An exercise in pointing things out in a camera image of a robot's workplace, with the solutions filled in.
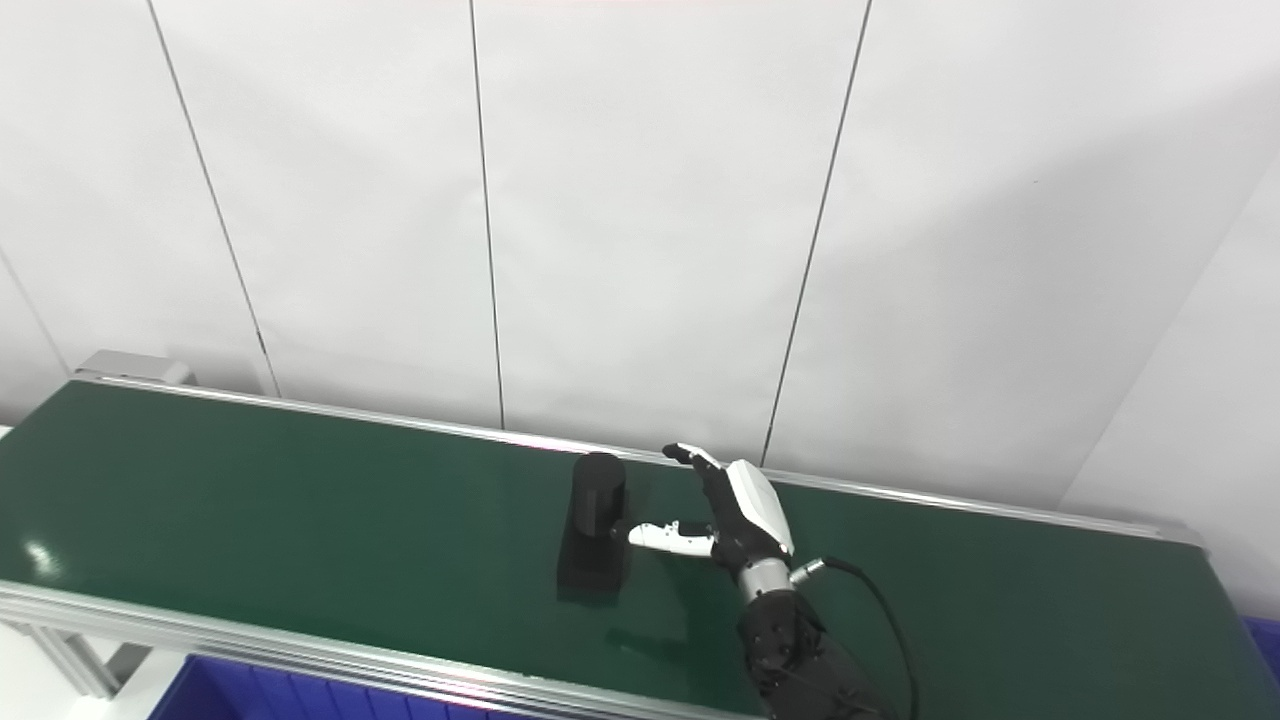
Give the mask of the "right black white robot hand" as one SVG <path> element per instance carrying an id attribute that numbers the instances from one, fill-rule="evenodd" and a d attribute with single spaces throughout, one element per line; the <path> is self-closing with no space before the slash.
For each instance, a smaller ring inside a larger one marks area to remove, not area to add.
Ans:
<path id="1" fill-rule="evenodd" d="M 663 455 L 691 468 L 710 507 L 709 523 L 618 521 L 611 537 L 626 544 L 724 569 L 746 603 L 774 592 L 794 592 L 795 543 L 771 480 L 745 459 L 721 462 L 704 448 L 671 443 Z"/>

